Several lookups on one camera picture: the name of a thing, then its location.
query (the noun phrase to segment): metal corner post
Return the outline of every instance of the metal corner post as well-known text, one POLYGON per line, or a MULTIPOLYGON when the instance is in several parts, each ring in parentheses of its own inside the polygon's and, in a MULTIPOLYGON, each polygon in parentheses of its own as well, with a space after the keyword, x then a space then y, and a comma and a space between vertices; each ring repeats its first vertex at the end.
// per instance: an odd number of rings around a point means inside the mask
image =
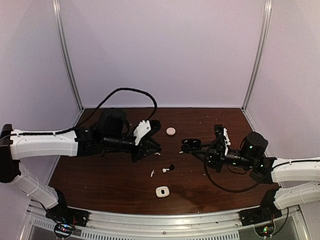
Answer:
POLYGON ((254 85, 258 77, 258 72, 259 72, 260 64, 263 57, 263 51, 265 49, 265 45, 268 37, 271 13, 272 13, 272 0, 265 0, 260 39, 259 39, 258 49, 256 52, 255 61, 254 61, 254 65, 251 73, 250 83, 249 83, 248 90, 246 92, 245 99, 242 106, 243 112, 247 110, 247 107, 254 89, 254 85))
POLYGON ((53 12, 56 20, 57 32, 58 32, 58 37, 59 37, 60 46, 62 50, 64 66, 66 69, 66 73, 71 86, 71 91, 75 99, 77 108, 81 112, 84 109, 84 107, 80 99, 79 91, 75 81, 75 76, 71 66, 71 61, 70 61, 70 56, 67 48, 66 36, 65 36, 65 31, 64 31, 63 21, 62 21, 60 0, 53 0, 53 12))

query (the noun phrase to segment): white wall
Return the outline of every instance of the white wall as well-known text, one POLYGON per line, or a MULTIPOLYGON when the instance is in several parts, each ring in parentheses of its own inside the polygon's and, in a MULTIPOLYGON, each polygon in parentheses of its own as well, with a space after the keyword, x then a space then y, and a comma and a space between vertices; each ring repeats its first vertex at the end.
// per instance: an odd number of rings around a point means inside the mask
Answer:
MULTIPOLYGON (((73 125, 78 111, 64 67, 52 1, 0 2, 0 125, 58 130, 73 125)), ((46 181, 55 157, 24 159, 46 181)), ((17 239, 29 198, 0 183, 0 239, 17 239)))
MULTIPOLYGON (((61 12, 85 107, 118 87, 165 107, 241 107, 264 0, 68 0, 61 12)), ((108 106, 151 106, 117 93, 108 106)))
MULTIPOLYGON (((273 1, 261 68, 248 106, 272 156, 320 156, 320 1, 273 1)), ((319 202, 301 206, 319 239, 319 202)))

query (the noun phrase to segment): dark wood surface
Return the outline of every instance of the dark wood surface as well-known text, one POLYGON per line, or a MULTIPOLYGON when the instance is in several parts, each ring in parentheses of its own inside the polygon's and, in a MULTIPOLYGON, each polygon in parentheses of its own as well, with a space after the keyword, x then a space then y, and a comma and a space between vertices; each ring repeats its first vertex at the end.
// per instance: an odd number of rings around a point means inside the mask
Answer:
MULTIPOLYGON (((82 119, 89 114, 87 109, 82 119)), ((150 108, 125 109, 129 122, 135 126, 149 116, 150 108)), ((96 122, 97 112, 87 126, 96 122)), ((154 138, 161 143, 161 156, 152 155, 132 163, 127 153, 109 153, 90 157, 62 156, 52 176, 50 186, 60 189, 72 207, 125 214, 188 214, 209 213, 260 204, 270 185, 259 185, 245 193, 228 193, 212 185, 203 164, 190 154, 179 154, 181 140, 199 138, 202 142, 215 137, 214 124, 228 129, 232 148, 239 148, 251 128, 240 109, 230 108, 159 108, 153 119, 161 121, 162 129, 154 138), (166 129, 174 127, 176 134, 168 136, 166 129), (175 165, 173 171, 162 168, 175 165), (168 186, 170 195, 157 198, 155 189, 168 186)), ((249 175, 230 173, 224 166, 221 173, 210 169, 219 184, 230 189, 242 189, 255 182, 249 175)))

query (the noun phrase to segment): wooden tabletop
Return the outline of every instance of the wooden tabletop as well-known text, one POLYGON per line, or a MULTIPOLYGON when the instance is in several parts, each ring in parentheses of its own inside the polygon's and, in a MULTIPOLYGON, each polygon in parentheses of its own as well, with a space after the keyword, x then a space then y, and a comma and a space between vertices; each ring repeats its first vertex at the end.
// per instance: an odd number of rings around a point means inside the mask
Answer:
MULTIPOLYGON (((87 109, 82 118, 92 110, 87 109)), ((135 126, 147 118, 150 108, 127 108, 127 119, 135 126)), ((98 111, 87 126, 96 122, 98 111)), ((179 154, 181 140, 199 138, 210 142, 215 138, 214 125, 228 129, 232 148, 239 148, 251 128, 240 109, 233 108, 159 108, 153 117, 162 129, 154 139, 161 143, 161 156, 152 155, 137 163, 128 153, 109 153, 90 157, 62 156, 50 186, 61 190, 71 207, 125 214, 189 214, 209 213, 257 206, 273 185, 259 185, 244 193, 222 191, 208 180, 201 161, 190 154, 179 154), (166 129, 176 129, 168 136, 166 129), (174 164, 167 173, 162 168, 174 164), (155 189, 168 186, 170 195, 157 198, 155 189)), ((221 173, 210 169, 211 177, 230 189, 243 189, 255 182, 249 175, 230 173, 224 166, 221 173)))

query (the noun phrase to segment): pink round object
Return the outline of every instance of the pink round object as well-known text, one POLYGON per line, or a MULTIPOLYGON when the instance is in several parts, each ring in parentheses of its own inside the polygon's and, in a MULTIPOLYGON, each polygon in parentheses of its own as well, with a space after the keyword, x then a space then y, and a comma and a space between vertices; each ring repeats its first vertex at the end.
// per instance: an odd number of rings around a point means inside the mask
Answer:
POLYGON ((173 127, 169 127, 166 129, 166 134, 168 134, 169 136, 173 136, 176 134, 176 130, 173 127))

